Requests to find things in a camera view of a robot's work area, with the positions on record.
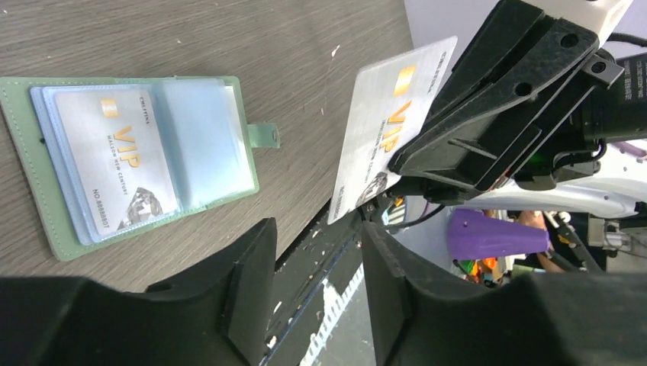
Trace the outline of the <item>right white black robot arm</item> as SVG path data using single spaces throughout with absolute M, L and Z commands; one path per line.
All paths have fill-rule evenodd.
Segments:
M 499 1 L 422 130 L 391 158 L 395 194 L 500 210 L 631 217 L 646 203 L 646 135 L 615 94 L 645 94 L 604 55 L 628 1 Z

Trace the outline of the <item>mint green card holder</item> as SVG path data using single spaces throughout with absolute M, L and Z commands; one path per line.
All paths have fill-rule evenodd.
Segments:
M 1 106 L 62 262 L 255 194 L 280 145 L 234 76 L 4 77 Z

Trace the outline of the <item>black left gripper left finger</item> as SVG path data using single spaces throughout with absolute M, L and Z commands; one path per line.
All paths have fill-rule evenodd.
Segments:
M 272 315 L 277 226 L 143 293 L 83 277 L 1 280 L 3 365 L 256 365 Z

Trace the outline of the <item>silver VIP card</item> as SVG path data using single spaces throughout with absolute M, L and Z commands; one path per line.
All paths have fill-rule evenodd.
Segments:
M 330 201 L 329 224 L 401 179 L 388 163 L 420 131 L 457 45 L 447 37 L 360 69 Z
M 72 160 L 92 242 L 179 211 L 148 88 L 47 87 L 43 96 Z

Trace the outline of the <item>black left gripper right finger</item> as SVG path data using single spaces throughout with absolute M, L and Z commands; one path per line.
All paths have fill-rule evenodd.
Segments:
M 462 280 L 362 227 L 379 365 L 644 365 L 646 276 L 529 273 L 495 289 Z

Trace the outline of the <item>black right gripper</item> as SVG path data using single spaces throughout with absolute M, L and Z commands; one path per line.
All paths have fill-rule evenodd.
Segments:
M 646 136 L 646 55 L 524 1 L 499 1 L 389 169 L 395 192 L 548 191 L 588 178 L 612 143 Z

